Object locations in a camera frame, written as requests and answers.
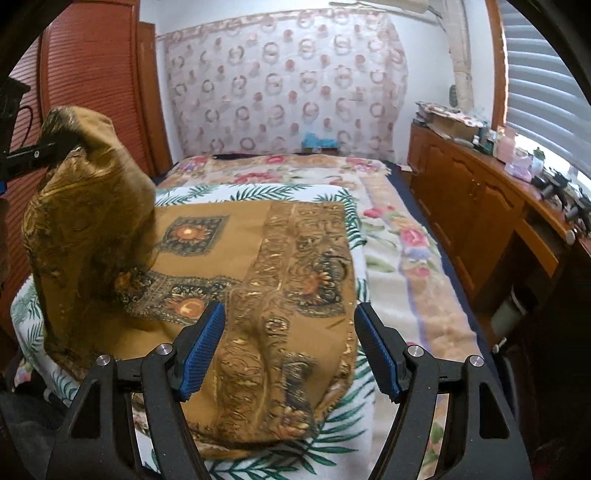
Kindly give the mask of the golden brown patterned shirt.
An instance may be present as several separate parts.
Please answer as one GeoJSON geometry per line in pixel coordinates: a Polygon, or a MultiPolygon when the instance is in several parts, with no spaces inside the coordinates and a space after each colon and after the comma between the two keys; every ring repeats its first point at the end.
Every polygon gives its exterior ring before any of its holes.
{"type": "Polygon", "coordinates": [[[344,206],[159,207],[106,116],[58,107],[40,137],[73,140],[23,220],[49,357],[81,379],[102,353],[127,360],[173,341],[217,301],[221,341],[182,407],[200,454],[235,460],[317,435],[356,364],[344,206]]]}

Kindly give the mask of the brown louvered wardrobe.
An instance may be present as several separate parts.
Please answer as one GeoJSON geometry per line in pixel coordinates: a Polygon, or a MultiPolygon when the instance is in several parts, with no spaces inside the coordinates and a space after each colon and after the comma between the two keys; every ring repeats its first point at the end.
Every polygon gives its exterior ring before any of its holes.
{"type": "Polygon", "coordinates": [[[109,117],[118,138],[150,177],[172,165],[156,71],[155,26],[137,1],[72,1],[28,38],[10,76],[31,87],[34,144],[50,109],[81,106],[109,117]]]}

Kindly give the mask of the floral bed blanket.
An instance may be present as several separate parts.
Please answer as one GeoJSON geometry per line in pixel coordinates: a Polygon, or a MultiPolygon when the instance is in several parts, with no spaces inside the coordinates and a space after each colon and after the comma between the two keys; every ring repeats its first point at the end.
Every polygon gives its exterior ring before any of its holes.
{"type": "MultiPolygon", "coordinates": [[[[226,200],[332,200],[346,205],[353,249],[363,256],[356,291],[381,320],[433,355],[464,360],[486,344],[455,271],[421,218],[397,169],[327,155],[243,160],[192,157],[160,183],[161,206],[226,200]]],[[[365,357],[318,437],[249,459],[214,461],[216,479],[358,479],[379,456],[396,415],[365,357]]]]}

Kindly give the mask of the wooden side cabinet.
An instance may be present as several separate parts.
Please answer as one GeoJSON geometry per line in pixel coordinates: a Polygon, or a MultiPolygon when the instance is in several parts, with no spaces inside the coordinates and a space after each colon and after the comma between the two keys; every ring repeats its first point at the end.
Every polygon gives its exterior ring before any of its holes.
{"type": "Polygon", "coordinates": [[[590,317],[590,241],[501,162],[412,125],[411,191],[477,317],[502,304],[560,318],[590,317]]]}

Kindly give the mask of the pink circle patterned curtain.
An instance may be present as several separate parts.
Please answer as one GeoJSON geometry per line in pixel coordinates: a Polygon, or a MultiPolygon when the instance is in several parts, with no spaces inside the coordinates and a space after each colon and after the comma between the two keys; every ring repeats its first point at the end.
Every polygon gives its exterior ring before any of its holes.
{"type": "Polygon", "coordinates": [[[393,160],[408,65],[390,16],[264,13],[164,35],[167,89],[187,156],[296,152],[325,142],[393,160]]]}

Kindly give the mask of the pink bottle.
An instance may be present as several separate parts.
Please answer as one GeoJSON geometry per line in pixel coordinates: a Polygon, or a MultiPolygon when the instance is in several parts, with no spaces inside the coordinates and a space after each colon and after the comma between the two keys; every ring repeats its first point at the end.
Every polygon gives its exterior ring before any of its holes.
{"type": "Polygon", "coordinates": [[[496,141],[493,156],[504,164],[511,164],[515,156],[517,132],[508,126],[499,126],[496,131],[496,141]]]}

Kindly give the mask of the blue item on box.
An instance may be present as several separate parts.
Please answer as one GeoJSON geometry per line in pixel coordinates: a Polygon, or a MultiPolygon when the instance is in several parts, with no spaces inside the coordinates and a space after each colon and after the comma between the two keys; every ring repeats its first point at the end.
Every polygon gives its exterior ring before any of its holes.
{"type": "Polygon", "coordinates": [[[335,139],[324,139],[314,133],[307,133],[304,135],[304,140],[301,141],[301,152],[307,154],[321,152],[339,153],[339,141],[335,139]]]}

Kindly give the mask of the cardboard box with floral cloth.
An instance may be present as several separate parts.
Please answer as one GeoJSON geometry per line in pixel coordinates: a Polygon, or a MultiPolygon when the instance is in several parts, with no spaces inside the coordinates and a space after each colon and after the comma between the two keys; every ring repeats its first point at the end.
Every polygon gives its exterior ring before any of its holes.
{"type": "Polygon", "coordinates": [[[437,103],[418,101],[418,117],[438,135],[471,142],[486,124],[463,111],[437,103]]]}

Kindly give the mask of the grey window blind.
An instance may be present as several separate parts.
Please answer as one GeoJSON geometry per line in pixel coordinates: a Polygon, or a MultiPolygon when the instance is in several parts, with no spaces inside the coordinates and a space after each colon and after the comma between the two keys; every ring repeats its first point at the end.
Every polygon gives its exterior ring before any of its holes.
{"type": "Polygon", "coordinates": [[[590,174],[590,104],[554,48],[507,1],[498,3],[508,62],[507,124],[590,174]]]}

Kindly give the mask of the tied beige side curtain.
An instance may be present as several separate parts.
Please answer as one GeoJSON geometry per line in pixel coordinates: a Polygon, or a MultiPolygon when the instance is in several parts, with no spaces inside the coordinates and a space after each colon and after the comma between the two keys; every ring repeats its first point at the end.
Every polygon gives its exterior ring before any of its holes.
{"type": "Polygon", "coordinates": [[[474,108],[470,36],[464,2],[445,0],[443,22],[452,59],[458,108],[468,113],[474,108]]]}

